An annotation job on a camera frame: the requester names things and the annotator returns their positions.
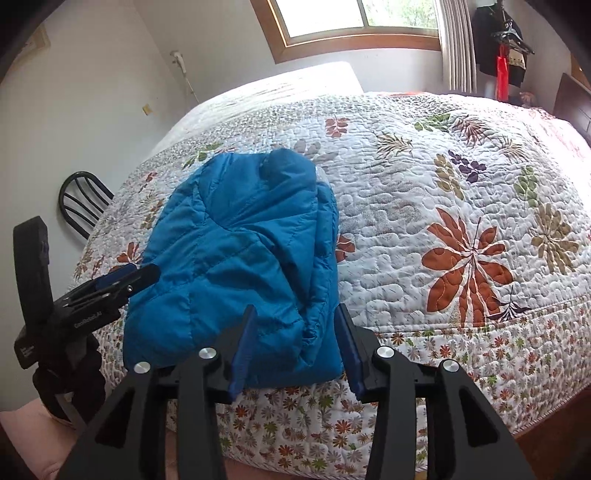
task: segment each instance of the wooden headboard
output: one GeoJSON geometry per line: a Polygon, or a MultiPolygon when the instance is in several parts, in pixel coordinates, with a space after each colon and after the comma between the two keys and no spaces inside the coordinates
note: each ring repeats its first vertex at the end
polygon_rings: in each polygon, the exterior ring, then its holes
{"type": "Polygon", "coordinates": [[[570,122],[591,145],[591,90],[566,73],[556,95],[554,116],[570,122]]]}

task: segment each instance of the metal screw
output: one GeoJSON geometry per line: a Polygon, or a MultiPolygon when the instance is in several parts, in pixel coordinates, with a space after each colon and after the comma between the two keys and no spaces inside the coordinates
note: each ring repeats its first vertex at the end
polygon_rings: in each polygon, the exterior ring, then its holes
{"type": "Polygon", "coordinates": [[[134,365],[134,372],[137,374],[146,374],[150,371],[150,364],[148,362],[140,362],[134,365]]]}
{"type": "Polygon", "coordinates": [[[210,346],[202,348],[199,350],[199,356],[204,360],[209,360],[217,355],[216,349],[210,346]]]}
{"type": "Polygon", "coordinates": [[[457,364],[454,360],[445,360],[443,362],[443,368],[448,372],[457,372],[460,369],[460,365],[457,364]]]}
{"type": "Polygon", "coordinates": [[[394,349],[391,346],[381,346],[378,348],[378,356],[382,358],[391,358],[394,356],[394,349]]]}

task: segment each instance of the floral bedspread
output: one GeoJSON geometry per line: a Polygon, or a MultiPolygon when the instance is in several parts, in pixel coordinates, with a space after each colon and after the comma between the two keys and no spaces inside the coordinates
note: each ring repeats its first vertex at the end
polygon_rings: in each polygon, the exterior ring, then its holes
{"type": "MultiPolygon", "coordinates": [[[[513,432],[591,382],[591,151],[543,111],[486,99],[325,96],[183,140],[130,175],[92,233],[74,284],[141,263],[168,197],[213,155],[277,147],[328,175],[340,213],[340,297],[356,324],[413,361],[459,361],[513,432]]],[[[124,375],[123,325],[98,332],[110,386],[124,375]]],[[[417,416],[424,469],[420,400],[417,416]]],[[[357,402],[343,376],[248,390],[218,417],[231,458],[307,477],[361,478],[376,405],[357,402]]]]}

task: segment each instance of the blue jacket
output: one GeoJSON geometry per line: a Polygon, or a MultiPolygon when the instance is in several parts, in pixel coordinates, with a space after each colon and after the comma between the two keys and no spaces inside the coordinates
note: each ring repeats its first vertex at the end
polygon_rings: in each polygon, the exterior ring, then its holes
{"type": "Polygon", "coordinates": [[[177,364],[253,304],[247,387],[338,377],[338,220],[330,186],[291,150],[211,159],[172,194],[144,251],[161,278],[129,302],[125,366],[177,364]]]}

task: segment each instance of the white mattress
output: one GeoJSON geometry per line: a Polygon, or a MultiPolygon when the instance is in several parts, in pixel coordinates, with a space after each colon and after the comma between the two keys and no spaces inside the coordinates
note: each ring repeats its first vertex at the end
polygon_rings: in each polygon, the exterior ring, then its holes
{"type": "Polygon", "coordinates": [[[150,157],[210,127],[272,105],[308,100],[321,95],[363,93],[355,72],[345,61],[281,73],[234,88],[197,105],[154,147],[150,157]]]}

